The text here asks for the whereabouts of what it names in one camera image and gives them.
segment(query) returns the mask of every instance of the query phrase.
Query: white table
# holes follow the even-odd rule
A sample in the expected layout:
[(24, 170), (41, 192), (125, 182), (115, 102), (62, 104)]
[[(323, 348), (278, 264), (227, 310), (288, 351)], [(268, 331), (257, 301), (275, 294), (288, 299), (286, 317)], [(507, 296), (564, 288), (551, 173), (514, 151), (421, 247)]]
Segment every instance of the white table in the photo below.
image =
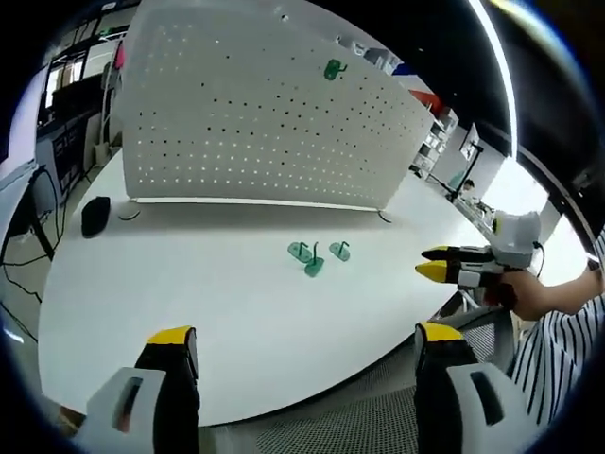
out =
[[(112, 198), (107, 229), (80, 234), (91, 198)], [(198, 332), (201, 426), (299, 402), (374, 363), (431, 317), (454, 288), (421, 277), (420, 252), (484, 245), (458, 210), (413, 175), (375, 213), (323, 208), (127, 202), (116, 155), (69, 221), (48, 275), (40, 314), (43, 392), (79, 412), (158, 330)], [(351, 260), (328, 251), (350, 243)], [(320, 243), (312, 279), (286, 250)]]

